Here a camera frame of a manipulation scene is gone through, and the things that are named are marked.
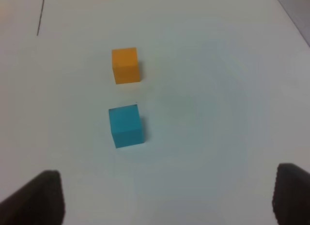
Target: toy block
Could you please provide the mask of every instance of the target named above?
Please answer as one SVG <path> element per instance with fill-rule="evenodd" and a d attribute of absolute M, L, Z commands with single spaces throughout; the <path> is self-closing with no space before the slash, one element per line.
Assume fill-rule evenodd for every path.
<path fill-rule="evenodd" d="M 137 49 L 112 50 L 112 68 L 116 84 L 140 82 Z"/>
<path fill-rule="evenodd" d="M 108 113 L 116 148 L 144 143 L 142 123 L 137 105 L 110 109 Z"/>

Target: block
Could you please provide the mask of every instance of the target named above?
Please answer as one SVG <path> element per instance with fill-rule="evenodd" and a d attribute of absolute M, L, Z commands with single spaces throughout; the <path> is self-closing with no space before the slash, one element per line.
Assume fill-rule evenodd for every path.
<path fill-rule="evenodd" d="M 116 148 L 144 142 L 142 123 L 137 105 L 110 109 L 108 113 L 110 116 L 111 133 Z"/>
<path fill-rule="evenodd" d="M 137 49 L 112 50 L 112 68 L 116 84 L 140 82 Z"/>

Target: wooden block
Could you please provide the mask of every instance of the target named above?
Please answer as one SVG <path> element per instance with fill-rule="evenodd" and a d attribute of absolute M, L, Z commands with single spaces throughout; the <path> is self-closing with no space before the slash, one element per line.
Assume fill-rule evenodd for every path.
<path fill-rule="evenodd" d="M 144 143 L 142 122 L 137 105 L 110 109 L 108 113 L 116 148 Z"/>
<path fill-rule="evenodd" d="M 116 84 L 140 82 L 137 49 L 112 50 L 112 68 Z"/>

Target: white table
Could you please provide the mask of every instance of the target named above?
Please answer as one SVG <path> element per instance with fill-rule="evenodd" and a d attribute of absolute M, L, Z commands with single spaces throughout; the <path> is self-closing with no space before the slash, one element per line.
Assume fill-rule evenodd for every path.
<path fill-rule="evenodd" d="M 310 48 L 277 0 L 0 0 L 0 199 L 62 175 L 64 225 L 275 225 L 310 170 Z M 113 48 L 141 83 L 115 85 Z M 146 143 L 115 149 L 138 103 Z"/>

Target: blue cube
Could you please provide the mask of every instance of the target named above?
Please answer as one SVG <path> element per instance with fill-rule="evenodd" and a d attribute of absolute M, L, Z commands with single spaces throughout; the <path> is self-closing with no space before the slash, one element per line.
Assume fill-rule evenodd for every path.
<path fill-rule="evenodd" d="M 144 143 L 137 105 L 109 109 L 108 113 L 116 148 Z"/>

